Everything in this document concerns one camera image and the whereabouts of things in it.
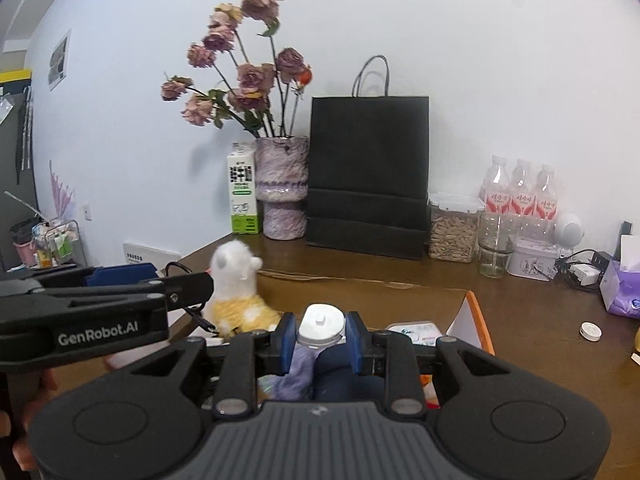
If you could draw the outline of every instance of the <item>black paper bag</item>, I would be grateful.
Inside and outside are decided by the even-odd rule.
[[[307,242],[422,258],[428,97],[314,98],[310,141]]]

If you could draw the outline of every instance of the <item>bottle label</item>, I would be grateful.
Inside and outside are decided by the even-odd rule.
[[[511,196],[509,193],[487,193],[484,203],[491,213],[506,213],[509,210]]]
[[[523,216],[532,216],[536,196],[533,193],[518,193],[511,197],[509,211]]]
[[[537,200],[535,216],[545,220],[553,220],[558,209],[557,200]]]

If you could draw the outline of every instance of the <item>stuffed animal ear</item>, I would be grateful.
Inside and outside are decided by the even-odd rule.
[[[216,254],[214,257],[214,260],[216,261],[216,265],[218,266],[219,269],[224,269],[226,266],[226,256],[222,253],[220,254]]]
[[[252,256],[251,268],[253,270],[260,270],[262,268],[262,258],[258,258],[258,256]]]

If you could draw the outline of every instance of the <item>glass cup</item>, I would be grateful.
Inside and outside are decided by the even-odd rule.
[[[518,222],[513,215],[482,213],[478,231],[480,274],[489,278],[504,276],[517,234]]]

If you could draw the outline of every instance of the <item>small white fan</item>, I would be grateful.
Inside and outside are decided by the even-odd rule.
[[[556,217],[554,240],[564,249],[571,250],[584,236],[582,221],[573,213],[560,213]]]

